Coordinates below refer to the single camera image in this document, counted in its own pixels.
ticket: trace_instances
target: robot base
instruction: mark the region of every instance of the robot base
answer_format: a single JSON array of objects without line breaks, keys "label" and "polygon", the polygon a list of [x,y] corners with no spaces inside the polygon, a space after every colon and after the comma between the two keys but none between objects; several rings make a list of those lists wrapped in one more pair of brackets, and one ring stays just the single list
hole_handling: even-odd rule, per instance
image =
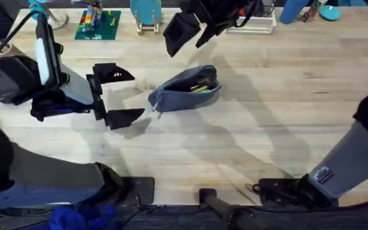
[{"label": "robot base", "polygon": [[252,187],[259,195],[263,206],[282,208],[328,208],[339,205],[338,200],[328,199],[307,183],[307,175],[302,179],[260,179]]}]

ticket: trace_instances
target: blue cloth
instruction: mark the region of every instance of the blue cloth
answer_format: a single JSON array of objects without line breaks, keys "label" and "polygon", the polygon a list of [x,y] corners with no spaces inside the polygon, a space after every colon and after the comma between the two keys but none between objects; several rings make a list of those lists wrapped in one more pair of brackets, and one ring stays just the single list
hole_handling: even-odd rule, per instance
[{"label": "blue cloth", "polygon": [[50,230],[117,230],[111,223],[116,216],[113,205],[83,207],[75,210],[61,206],[54,208],[49,221]]}]

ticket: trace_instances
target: black cable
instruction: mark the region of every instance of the black cable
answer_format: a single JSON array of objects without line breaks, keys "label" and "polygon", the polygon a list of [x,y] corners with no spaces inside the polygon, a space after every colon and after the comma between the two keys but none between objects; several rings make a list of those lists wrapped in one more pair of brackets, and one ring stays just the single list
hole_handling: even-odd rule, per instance
[{"label": "black cable", "polygon": [[33,15],[37,14],[37,13],[42,13],[38,10],[33,10],[31,12],[29,12],[17,25],[17,27],[10,33],[10,35],[8,35],[4,41],[0,44],[0,51],[6,46],[6,44],[8,44],[8,42],[10,42],[10,40],[18,33],[18,31],[22,28],[22,26],[24,26],[25,22],[29,20],[29,18],[31,18]]},{"label": "black cable", "polygon": [[275,10],[275,5],[276,5],[276,0],[272,0],[271,11],[269,11],[267,14],[264,14],[263,17],[269,17],[270,15],[272,15],[273,11]]},{"label": "black cable", "polygon": [[121,225],[120,225],[120,228],[119,230],[122,230],[135,216],[137,216],[138,214],[144,212],[144,213],[152,213],[154,212],[155,210],[161,208],[162,206],[157,206],[156,208],[153,208],[153,209],[141,209],[135,213],[133,213],[133,215],[131,215],[130,217],[128,217]]},{"label": "black cable", "polygon": [[[255,184],[252,186],[250,184],[245,184],[245,188],[252,193],[259,194],[258,192],[259,190],[257,190],[257,188],[259,188],[258,184]],[[277,195],[286,197],[288,199],[296,199],[295,197],[292,197],[280,191],[271,190],[271,192],[275,192]],[[251,206],[249,208],[254,209],[254,210],[269,212],[269,213],[326,213],[326,212],[334,212],[334,211],[352,211],[352,210],[358,210],[361,208],[368,208],[368,201],[359,203],[359,204],[350,205],[350,206],[343,206],[343,207],[336,207],[336,208],[324,208],[324,209],[317,209],[317,210],[270,210],[270,209],[261,208],[257,206]]]},{"label": "black cable", "polygon": [[[136,217],[138,214],[140,213],[152,213],[156,210],[159,210],[161,208],[168,208],[167,205],[163,205],[163,206],[157,206],[153,209],[141,209],[135,213],[133,213],[131,216],[129,216],[121,225],[120,225],[120,228],[119,230],[122,230],[134,217]],[[189,216],[189,215],[195,215],[195,214],[198,214],[198,213],[201,213],[203,210],[200,209],[200,210],[197,210],[197,211],[192,211],[192,212],[188,212],[188,213],[169,213],[168,216],[176,216],[176,217],[182,217],[182,216]]]},{"label": "black cable", "polygon": [[336,207],[336,208],[324,208],[324,209],[318,209],[318,210],[270,210],[266,208],[261,208],[257,206],[250,206],[250,209],[268,212],[268,213],[328,213],[328,212],[335,212],[335,211],[353,211],[353,210],[359,210],[361,208],[368,208],[368,201],[360,203],[360,204],[354,204],[350,206],[343,206],[343,207]]}]

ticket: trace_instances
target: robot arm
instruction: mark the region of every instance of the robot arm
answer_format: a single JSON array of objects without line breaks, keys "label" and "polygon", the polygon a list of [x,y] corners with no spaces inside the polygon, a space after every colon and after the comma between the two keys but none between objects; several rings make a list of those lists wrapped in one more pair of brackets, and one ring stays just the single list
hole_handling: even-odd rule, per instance
[{"label": "robot arm", "polygon": [[266,204],[327,208],[368,179],[368,96],[353,116],[349,132],[323,161],[299,180],[260,179],[254,191]]},{"label": "robot arm", "polygon": [[[102,84],[132,81],[135,78],[115,63],[96,64],[93,75],[86,79],[66,67],[60,58],[63,46],[56,43],[52,27],[44,14],[38,14],[36,27],[36,60],[13,56],[0,58],[0,101],[22,104],[32,100],[31,115],[39,121],[49,116],[94,111],[96,120],[103,119],[111,129],[129,126],[144,109],[106,111],[101,99]],[[18,31],[8,36],[5,45]]]}]

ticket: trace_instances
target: zipper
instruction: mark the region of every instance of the zipper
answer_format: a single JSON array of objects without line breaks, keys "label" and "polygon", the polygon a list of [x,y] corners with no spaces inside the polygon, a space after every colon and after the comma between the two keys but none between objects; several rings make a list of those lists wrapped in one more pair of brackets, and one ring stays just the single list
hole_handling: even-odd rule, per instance
[{"label": "zipper", "polygon": [[152,112],[156,110],[157,106],[160,105],[162,100],[163,100],[163,94],[161,93],[161,91],[159,91],[156,94],[156,104],[154,104]]}]

